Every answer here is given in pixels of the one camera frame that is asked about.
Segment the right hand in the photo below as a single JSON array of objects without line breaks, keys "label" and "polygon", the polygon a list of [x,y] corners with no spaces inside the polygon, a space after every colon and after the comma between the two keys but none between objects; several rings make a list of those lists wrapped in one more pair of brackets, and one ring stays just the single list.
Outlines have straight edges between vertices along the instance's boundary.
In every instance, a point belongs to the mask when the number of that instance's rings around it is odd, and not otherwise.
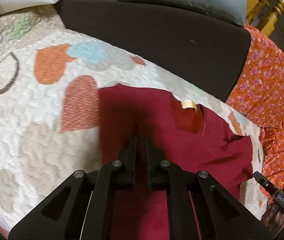
[{"label": "right hand", "polygon": [[275,203],[270,203],[262,215],[261,223],[269,230],[271,235],[277,235],[284,227],[284,213]]}]

